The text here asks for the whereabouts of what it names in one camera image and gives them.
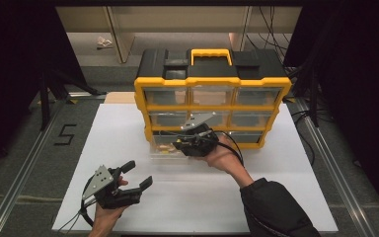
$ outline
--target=gray floor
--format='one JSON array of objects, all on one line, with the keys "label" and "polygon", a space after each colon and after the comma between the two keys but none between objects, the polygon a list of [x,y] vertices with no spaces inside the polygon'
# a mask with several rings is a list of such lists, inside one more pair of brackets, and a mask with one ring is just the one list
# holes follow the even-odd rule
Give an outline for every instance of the gray floor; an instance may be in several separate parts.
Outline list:
[{"label": "gray floor", "polygon": [[[223,34],[140,34],[136,36],[127,63],[119,64],[111,49],[96,50],[97,37],[108,38],[107,34],[72,35],[72,45],[76,51],[85,77],[91,87],[99,91],[133,91],[138,61],[143,48],[165,47],[169,49],[187,49],[194,47],[229,47],[230,42]],[[258,47],[264,47],[258,35],[250,35]],[[288,42],[278,36],[281,45]],[[247,42],[246,50],[252,46]],[[73,86],[69,91],[80,91]],[[51,231],[52,222],[60,208],[61,201],[69,186],[76,164],[86,142],[88,132],[102,98],[90,97],[63,103],[52,129],[34,167],[25,183],[17,202],[2,229],[0,236],[56,236]],[[297,104],[287,104],[292,113],[298,111]],[[36,98],[30,106],[31,114],[25,116],[12,141],[7,146],[8,155],[0,158],[0,203],[11,188],[14,178],[23,166],[34,146],[40,128],[40,105]],[[339,131],[335,121],[327,112],[319,114],[320,130],[334,153],[343,174],[372,224],[376,236],[379,236],[379,197],[375,193],[362,170],[352,164],[353,154]],[[66,142],[67,137],[59,137],[65,124],[69,126],[65,133],[74,134],[68,146],[57,146],[57,142]],[[312,143],[310,132],[304,120],[298,123],[299,132]],[[304,143],[306,152],[312,159],[311,150]],[[312,143],[316,158],[313,170],[326,198],[328,206],[337,222],[339,232],[325,236],[359,236],[357,229],[347,211],[339,191],[323,162],[317,147]]]}]

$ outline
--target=black sleeve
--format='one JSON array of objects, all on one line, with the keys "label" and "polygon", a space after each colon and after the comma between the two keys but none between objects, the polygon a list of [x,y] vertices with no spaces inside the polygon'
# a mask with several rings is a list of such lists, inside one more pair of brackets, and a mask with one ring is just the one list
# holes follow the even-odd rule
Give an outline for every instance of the black sleeve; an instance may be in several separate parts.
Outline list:
[{"label": "black sleeve", "polygon": [[320,236],[284,185],[260,179],[241,189],[252,236]]}]

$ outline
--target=person's arm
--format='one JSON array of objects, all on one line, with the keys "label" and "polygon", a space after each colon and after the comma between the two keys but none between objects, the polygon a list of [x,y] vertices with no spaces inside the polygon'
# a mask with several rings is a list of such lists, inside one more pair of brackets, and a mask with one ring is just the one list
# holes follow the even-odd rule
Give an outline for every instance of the person's arm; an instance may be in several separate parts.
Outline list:
[{"label": "person's arm", "polygon": [[[128,181],[119,177],[118,183],[121,186],[128,184]],[[106,237],[112,231],[119,217],[128,206],[119,207],[117,209],[103,209],[98,203],[95,210],[94,225],[89,237]]]},{"label": "person's arm", "polygon": [[[231,145],[225,136],[219,141]],[[254,181],[229,149],[216,146],[208,155],[197,159],[234,178],[240,187],[252,236],[320,236],[285,186],[264,178]]]}]

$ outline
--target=white table surface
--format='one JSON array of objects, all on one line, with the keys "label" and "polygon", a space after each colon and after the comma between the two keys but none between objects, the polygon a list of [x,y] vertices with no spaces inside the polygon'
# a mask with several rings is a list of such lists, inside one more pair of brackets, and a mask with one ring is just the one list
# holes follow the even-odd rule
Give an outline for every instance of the white table surface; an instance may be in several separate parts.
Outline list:
[{"label": "white table surface", "polygon": [[[336,232],[322,191],[301,144],[286,105],[281,104],[272,130],[259,150],[242,150],[245,167],[254,180],[265,177],[285,185],[321,232]],[[143,134],[144,121],[134,104],[102,104],[95,117],[82,155],[54,221],[58,230],[80,208],[88,179],[100,165],[116,168],[129,160],[136,167],[123,175],[138,187],[148,176],[153,185],[141,203],[128,208],[114,227],[123,234],[237,234],[249,232],[239,187],[226,173],[202,161],[154,162]],[[95,206],[88,207],[94,218]],[[71,224],[62,230],[69,229]],[[72,231],[90,231],[78,219]]]}]

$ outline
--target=metal bracket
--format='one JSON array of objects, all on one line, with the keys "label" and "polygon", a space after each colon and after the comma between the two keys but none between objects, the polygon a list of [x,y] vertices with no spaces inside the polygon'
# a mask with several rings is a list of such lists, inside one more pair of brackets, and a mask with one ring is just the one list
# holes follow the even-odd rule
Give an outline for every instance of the metal bracket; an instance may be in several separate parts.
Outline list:
[{"label": "metal bracket", "polygon": [[104,165],[100,166],[100,168],[95,172],[88,188],[83,193],[82,200],[94,195],[96,192],[109,185],[113,180],[114,178],[109,170]]},{"label": "metal bracket", "polygon": [[199,125],[205,123],[207,120],[213,118],[216,115],[216,112],[190,115],[190,118],[186,121],[184,126],[181,126],[182,131],[190,130],[192,128],[198,127]]}]

